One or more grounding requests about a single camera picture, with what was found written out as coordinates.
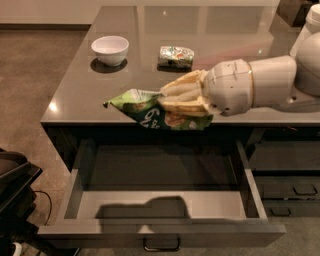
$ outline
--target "green packet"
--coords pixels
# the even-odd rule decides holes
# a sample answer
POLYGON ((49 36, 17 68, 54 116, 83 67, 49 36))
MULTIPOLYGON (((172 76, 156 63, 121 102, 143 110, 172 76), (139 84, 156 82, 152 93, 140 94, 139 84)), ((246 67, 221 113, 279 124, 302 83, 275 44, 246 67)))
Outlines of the green packet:
POLYGON ((157 99, 159 92, 131 89, 104 103, 112 104, 145 128, 165 130, 203 130, 213 116, 187 116, 165 111, 157 99))

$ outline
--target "drawer handle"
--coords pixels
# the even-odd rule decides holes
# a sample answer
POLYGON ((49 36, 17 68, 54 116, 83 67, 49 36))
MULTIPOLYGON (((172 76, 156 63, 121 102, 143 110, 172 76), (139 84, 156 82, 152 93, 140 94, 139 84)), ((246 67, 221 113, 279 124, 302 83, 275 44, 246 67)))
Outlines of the drawer handle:
POLYGON ((274 212, 274 210, 272 208, 270 210, 271 210, 272 215, 275 217, 290 217, 292 214, 289 208, 288 208, 287 213, 276 213, 276 212, 274 212))
POLYGON ((177 252, 180 250, 181 240, 178 238, 177 246, 174 248, 150 248, 147 246, 147 239, 143 239, 143 248, 147 252, 177 252))
POLYGON ((312 186, 314 192, 311 192, 311 193, 300 193, 300 192, 298 192, 298 191, 296 190, 296 188, 295 188, 294 186, 292 186, 292 187, 293 187, 294 193, 295 193, 297 196, 316 196, 316 195, 318 194, 318 190, 317 190, 314 186, 312 186))

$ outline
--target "drawer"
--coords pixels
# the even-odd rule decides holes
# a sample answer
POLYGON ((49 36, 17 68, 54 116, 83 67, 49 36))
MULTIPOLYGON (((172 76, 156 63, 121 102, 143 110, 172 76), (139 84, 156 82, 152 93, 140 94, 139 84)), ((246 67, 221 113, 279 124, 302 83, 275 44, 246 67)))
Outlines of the drawer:
POLYGON ((268 216, 319 217, 319 200, 263 200, 268 216))
POLYGON ((255 176, 320 175, 320 141, 262 141, 254 145, 255 176))
POLYGON ((255 181, 262 199, 320 199, 320 176, 257 176, 255 181))
POLYGON ((56 223, 39 235, 58 248, 267 246, 286 231, 268 222, 236 148, 83 141, 56 223))

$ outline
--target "floor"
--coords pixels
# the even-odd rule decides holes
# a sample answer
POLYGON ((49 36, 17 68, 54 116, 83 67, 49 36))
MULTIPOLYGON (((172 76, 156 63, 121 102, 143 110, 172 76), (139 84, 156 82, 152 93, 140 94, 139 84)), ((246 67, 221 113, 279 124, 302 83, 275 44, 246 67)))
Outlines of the floor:
MULTIPOLYGON (((273 32, 285 26, 278 18, 273 32)), ((296 30, 278 35, 292 40, 296 30)), ((35 191, 44 191, 52 200, 47 225, 55 222, 69 172, 54 146, 40 126, 45 109, 73 59, 86 31, 63 30, 0 30, 0 147, 25 154, 44 172, 33 184, 35 191)), ((36 225, 44 225, 49 215, 49 200, 37 192, 37 208, 30 217, 36 225)), ((181 249, 177 253, 157 255, 230 256, 230 255, 320 255, 320 218, 270 218, 283 223, 287 234, 266 248, 200 248, 181 249)), ((39 255, 24 245, 22 255, 39 255)), ((82 249, 81 256, 147 255, 140 249, 82 249)))

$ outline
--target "open drawer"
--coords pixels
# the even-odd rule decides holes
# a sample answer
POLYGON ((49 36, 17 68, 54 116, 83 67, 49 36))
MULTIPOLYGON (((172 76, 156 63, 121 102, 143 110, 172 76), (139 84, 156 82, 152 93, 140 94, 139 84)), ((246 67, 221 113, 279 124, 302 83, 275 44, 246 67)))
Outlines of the open drawer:
POLYGON ((285 234, 268 222, 241 143, 215 146, 81 143, 54 226, 59 248, 267 246, 285 234))

